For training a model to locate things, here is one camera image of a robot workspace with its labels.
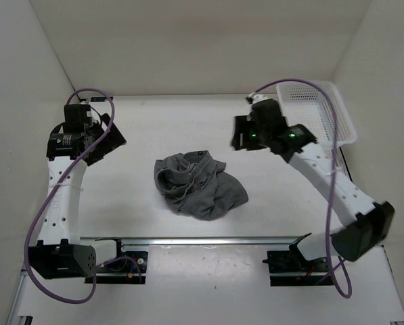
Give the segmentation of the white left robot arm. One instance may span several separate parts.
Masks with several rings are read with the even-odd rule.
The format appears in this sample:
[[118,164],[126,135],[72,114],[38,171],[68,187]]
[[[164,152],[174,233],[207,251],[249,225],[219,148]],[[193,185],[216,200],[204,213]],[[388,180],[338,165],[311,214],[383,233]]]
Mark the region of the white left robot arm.
[[119,271],[127,254],[117,240],[94,240],[83,244],[79,234],[78,211],[83,176],[87,167],[126,143],[116,126],[106,132],[108,114],[94,117],[88,104],[66,104],[64,122],[50,133],[47,142],[49,194],[41,230],[28,248],[30,266],[44,279],[89,278],[105,263]]

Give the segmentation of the grey drawstring shorts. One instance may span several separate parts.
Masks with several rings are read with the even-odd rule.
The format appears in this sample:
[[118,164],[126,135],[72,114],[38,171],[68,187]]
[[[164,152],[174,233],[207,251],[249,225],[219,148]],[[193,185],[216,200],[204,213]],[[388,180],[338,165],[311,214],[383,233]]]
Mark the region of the grey drawstring shorts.
[[178,153],[156,160],[154,182],[172,212],[213,221],[249,200],[226,166],[207,150]]

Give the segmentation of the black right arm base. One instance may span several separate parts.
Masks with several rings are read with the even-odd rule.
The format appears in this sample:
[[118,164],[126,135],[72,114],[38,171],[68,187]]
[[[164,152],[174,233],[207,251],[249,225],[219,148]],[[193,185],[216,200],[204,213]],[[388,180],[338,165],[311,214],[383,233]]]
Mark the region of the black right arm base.
[[310,236],[303,235],[289,245],[287,251],[267,251],[262,260],[268,265],[270,286],[333,286],[333,280],[327,276],[328,265],[325,257],[311,261],[304,259],[298,250],[298,244]]

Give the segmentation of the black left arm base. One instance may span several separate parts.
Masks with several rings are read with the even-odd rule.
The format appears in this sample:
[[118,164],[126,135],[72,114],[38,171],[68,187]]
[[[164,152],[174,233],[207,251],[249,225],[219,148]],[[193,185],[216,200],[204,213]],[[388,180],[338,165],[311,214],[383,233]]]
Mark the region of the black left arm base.
[[121,238],[88,240],[96,253],[97,284],[145,284],[148,248],[127,244]]

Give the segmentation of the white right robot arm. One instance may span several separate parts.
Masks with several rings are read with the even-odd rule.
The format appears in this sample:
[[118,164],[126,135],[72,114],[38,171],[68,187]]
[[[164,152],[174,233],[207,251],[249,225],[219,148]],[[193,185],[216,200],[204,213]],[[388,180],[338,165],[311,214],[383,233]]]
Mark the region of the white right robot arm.
[[383,241],[395,214],[387,201],[376,202],[346,175],[335,170],[317,138],[301,124],[289,126],[279,103],[264,95],[247,97],[250,112],[236,116],[231,146],[234,150],[268,148],[300,172],[327,200],[328,212],[341,222],[337,230],[307,234],[290,245],[290,265],[303,271],[313,260],[339,256],[356,261]]

